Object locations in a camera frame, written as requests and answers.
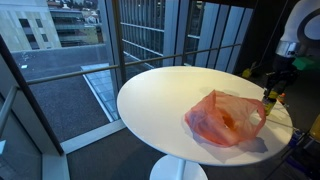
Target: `dark floor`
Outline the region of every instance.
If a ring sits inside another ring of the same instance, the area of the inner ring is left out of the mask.
[[[251,78],[261,85],[261,76]],[[302,72],[294,85],[286,89],[288,112],[296,128],[307,131],[320,113],[320,71]],[[202,166],[208,179],[265,179],[281,161],[281,152],[264,162],[243,167]],[[71,179],[144,180],[155,162],[164,154],[147,146],[128,129],[121,130],[69,155]],[[270,179],[307,179],[284,164]]]

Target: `table top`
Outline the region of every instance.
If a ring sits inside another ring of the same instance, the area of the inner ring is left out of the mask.
[[[172,66],[130,79],[118,94],[117,106],[123,122],[139,139],[159,151],[200,164],[252,164],[272,157],[288,144],[292,121],[278,102],[254,140],[225,148],[194,136],[184,115],[214,89],[258,100],[263,96],[261,87],[232,74]],[[250,118],[255,123],[258,119],[257,114]]]

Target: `white table base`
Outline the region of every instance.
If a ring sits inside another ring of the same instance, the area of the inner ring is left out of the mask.
[[[159,159],[153,166],[150,180],[208,180],[198,163],[185,161],[170,155]]]

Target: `red plastic bag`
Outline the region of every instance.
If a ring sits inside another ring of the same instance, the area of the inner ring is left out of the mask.
[[[255,111],[261,118],[257,125],[249,120]],[[201,137],[229,147],[254,139],[265,124],[266,116],[259,100],[213,90],[185,114],[185,121]]]

